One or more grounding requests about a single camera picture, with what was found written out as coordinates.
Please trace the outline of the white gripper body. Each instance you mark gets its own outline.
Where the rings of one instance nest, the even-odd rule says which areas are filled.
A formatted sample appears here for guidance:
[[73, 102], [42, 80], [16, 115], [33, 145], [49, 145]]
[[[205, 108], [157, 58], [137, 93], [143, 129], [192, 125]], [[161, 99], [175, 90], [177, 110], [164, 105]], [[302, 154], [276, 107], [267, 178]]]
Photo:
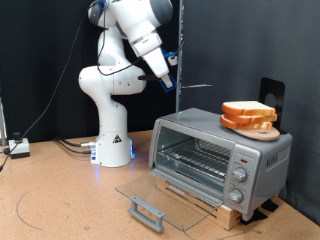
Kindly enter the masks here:
[[160, 47], [145, 54], [143, 59], [158, 78], [164, 78], [168, 76], [169, 69]]

